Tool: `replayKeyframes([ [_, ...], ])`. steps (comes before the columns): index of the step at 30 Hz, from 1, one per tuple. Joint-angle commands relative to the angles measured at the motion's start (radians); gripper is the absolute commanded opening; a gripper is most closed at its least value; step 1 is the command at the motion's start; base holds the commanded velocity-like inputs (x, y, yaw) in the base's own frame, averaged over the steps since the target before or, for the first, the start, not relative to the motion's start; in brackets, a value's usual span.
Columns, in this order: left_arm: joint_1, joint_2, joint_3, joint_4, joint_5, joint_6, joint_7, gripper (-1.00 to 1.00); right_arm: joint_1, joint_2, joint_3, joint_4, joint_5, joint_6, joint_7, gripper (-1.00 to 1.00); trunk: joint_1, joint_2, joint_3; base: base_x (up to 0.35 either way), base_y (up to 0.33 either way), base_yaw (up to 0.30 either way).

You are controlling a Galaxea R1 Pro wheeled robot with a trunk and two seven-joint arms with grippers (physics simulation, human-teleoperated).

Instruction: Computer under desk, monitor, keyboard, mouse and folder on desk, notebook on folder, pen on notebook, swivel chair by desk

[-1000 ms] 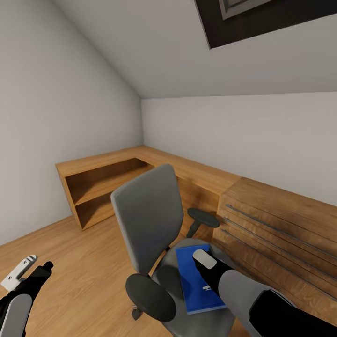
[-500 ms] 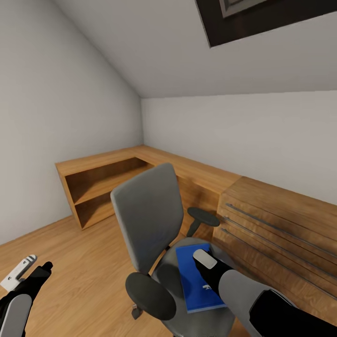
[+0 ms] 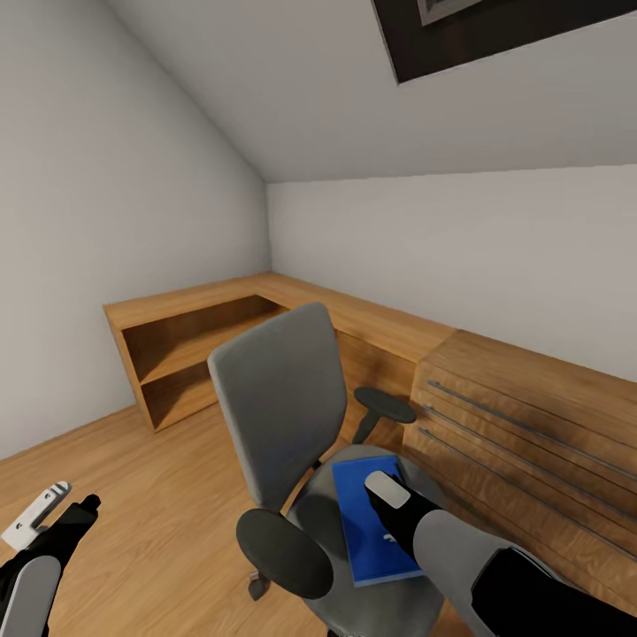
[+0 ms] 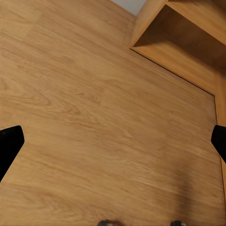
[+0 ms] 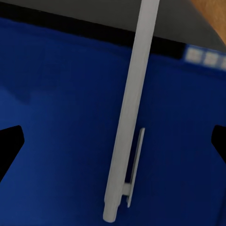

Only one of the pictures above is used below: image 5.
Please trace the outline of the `folder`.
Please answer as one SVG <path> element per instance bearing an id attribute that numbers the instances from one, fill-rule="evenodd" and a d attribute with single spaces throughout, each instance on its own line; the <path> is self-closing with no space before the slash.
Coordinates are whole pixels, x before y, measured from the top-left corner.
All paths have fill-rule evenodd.
<path id="1" fill-rule="evenodd" d="M 0 130 L 24 144 L 0 181 L 0 226 L 226 226 L 226 52 L 152 37 L 125 177 L 103 220 L 136 32 L 0 1 Z"/>

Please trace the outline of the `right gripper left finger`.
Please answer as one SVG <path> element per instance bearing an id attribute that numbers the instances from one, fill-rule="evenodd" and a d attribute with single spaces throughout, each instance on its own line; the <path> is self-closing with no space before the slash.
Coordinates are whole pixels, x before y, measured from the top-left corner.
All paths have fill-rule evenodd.
<path id="1" fill-rule="evenodd" d="M 0 181 L 24 144 L 24 133 L 20 125 L 0 130 Z"/>

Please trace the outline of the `pen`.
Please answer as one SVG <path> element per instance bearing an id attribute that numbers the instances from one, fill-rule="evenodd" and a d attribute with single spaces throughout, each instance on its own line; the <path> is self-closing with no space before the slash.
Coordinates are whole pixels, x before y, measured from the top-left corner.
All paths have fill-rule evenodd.
<path id="1" fill-rule="evenodd" d="M 117 135 L 115 136 L 105 189 L 103 220 L 109 223 L 114 222 L 116 219 L 118 206 L 121 204 L 121 196 L 127 196 L 127 207 L 130 207 L 132 199 L 137 174 L 137 164 L 140 157 L 145 128 L 140 128 L 139 130 L 137 149 L 129 183 L 125 183 L 125 177 L 131 145 L 133 143 L 138 107 L 149 60 L 152 37 L 154 37 L 153 31 L 159 1 L 160 0 L 141 1 L 136 35 L 121 103 Z"/>

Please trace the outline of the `swivel chair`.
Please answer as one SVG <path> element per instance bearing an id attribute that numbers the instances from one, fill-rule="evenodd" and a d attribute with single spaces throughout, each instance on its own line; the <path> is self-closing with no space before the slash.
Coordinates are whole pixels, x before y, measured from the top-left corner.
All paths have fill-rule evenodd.
<path id="1" fill-rule="evenodd" d="M 136 32 L 142 0 L 0 0 Z M 226 52 L 215 29 L 190 0 L 160 0 L 153 36 Z"/>

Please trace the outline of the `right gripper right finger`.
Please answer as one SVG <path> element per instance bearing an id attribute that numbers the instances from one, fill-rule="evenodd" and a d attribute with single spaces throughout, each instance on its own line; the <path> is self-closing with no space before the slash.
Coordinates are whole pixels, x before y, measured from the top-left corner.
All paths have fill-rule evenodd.
<path id="1" fill-rule="evenodd" d="M 226 163 L 226 127 L 215 125 L 211 142 Z"/>

